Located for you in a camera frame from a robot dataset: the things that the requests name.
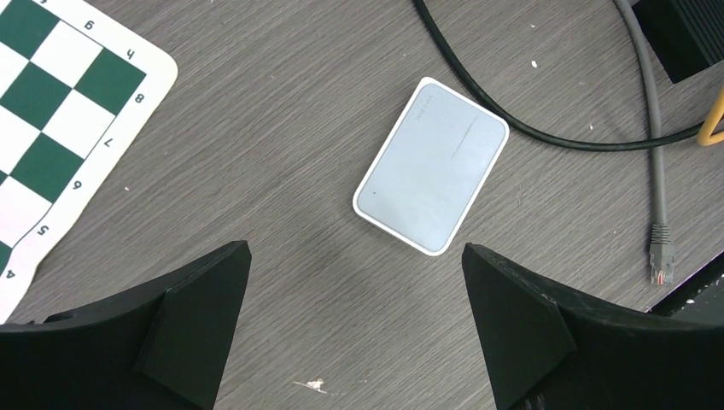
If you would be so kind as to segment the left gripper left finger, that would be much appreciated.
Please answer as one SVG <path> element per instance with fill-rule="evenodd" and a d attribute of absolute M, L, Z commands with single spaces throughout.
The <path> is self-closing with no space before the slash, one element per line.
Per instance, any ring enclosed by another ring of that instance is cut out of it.
<path fill-rule="evenodd" d="M 2 408 L 212 408 L 251 261 L 232 241 L 41 323 L 3 325 Z"/>

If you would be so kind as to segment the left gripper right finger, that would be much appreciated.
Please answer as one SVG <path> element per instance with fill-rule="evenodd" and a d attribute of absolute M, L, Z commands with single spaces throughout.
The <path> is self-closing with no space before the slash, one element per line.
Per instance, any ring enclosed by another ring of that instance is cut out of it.
<path fill-rule="evenodd" d="M 723 329 L 643 313 L 480 244 L 464 281 L 498 409 L 720 409 Z"/>

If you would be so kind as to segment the white router box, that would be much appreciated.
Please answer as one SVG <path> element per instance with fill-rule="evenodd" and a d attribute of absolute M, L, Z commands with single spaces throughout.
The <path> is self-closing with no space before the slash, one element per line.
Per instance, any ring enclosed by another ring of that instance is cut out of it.
<path fill-rule="evenodd" d="M 500 116 L 424 77 L 354 192 L 353 210 L 417 251 L 441 255 L 509 135 Z"/>

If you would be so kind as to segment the green white chessboard mat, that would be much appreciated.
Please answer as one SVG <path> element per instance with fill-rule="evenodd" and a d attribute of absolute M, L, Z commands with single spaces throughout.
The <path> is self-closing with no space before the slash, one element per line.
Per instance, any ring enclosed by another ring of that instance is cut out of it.
<path fill-rule="evenodd" d="M 2 2 L 2 320 L 177 77 L 169 54 L 87 2 Z"/>

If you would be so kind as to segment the black network switch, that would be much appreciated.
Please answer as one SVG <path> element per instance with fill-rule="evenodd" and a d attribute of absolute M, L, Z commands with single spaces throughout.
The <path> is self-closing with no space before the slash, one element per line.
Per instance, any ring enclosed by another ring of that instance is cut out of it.
<path fill-rule="evenodd" d="M 723 0 L 642 0 L 633 11 L 672 83 L 723 60 Z"/>

